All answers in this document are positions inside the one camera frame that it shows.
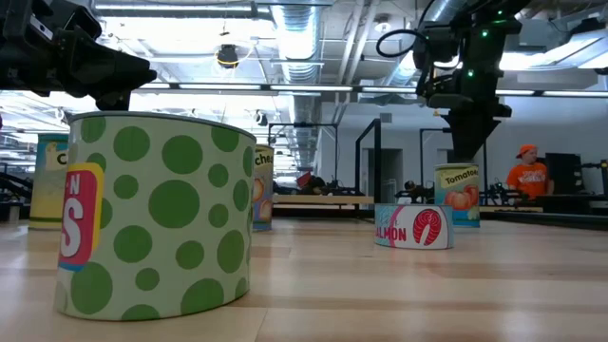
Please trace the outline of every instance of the yellow label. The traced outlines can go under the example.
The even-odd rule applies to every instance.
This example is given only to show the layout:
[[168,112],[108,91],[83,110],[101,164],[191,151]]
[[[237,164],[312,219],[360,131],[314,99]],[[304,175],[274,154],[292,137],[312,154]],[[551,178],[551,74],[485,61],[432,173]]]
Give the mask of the yellow label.
[[477,166],[471,166],[459,170],[440,171],[441,187],[448,188],[466,181],[470,181],[473,177],[479,177]]
[[275,151],[268,148],[256,149],[256,159],[254,163],[256,168],[266,165],[272,165],[275,160]]

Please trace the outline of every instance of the person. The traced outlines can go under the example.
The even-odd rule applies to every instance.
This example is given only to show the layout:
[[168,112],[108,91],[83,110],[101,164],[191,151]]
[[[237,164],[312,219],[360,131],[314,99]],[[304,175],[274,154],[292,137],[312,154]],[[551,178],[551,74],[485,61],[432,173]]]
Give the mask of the person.
[[533,144],[525,144],[517,155],[522,163],[513,167],[506,179],[509,189],[520,190],[530,200],[541,195],[553,195],[554,182],[549,179],[547,167],[537,162],[539,149]]

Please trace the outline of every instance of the orange shirt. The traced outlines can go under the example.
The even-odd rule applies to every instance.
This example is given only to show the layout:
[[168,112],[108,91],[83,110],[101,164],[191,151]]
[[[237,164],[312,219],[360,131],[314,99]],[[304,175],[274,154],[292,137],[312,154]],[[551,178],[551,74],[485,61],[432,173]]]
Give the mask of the orange shirt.
[[547,167],[539,162],[533,165],[517,165],[511,169],[506,183],[528,194],[531,200],[547,193]]

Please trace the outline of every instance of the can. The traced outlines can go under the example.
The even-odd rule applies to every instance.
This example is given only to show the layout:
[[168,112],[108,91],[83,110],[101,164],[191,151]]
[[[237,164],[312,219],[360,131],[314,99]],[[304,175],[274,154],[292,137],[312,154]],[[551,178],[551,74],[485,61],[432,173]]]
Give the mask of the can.
[[135,112],[82,114],[70,128],[59,312],[157,319],[249,290],[253,135]]
[[454,226],[479,228],[479,166],[472,163],[436,165],[435,203],[452,207]]
[[29,228],[60,230],[67,170],[67,134],[38,135]]
[[273,223],[273,167],[275,150],[267,145],[256,145],[254,167],[254,231],[272,229]]
[[417,250],[454,247],[449,205],[375,204],[374,213],[378,245]]

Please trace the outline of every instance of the wooden floor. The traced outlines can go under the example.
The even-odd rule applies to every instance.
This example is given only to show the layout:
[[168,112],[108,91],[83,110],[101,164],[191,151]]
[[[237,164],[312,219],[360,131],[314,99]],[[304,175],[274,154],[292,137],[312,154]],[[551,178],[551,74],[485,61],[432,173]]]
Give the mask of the wooden floor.
[[608,341],[602,232],[485,221],[431,252],[376,246],[365,222],[275,220],[241,300],[137,323],[52,310],[58,239],[0,226],[0,341]]

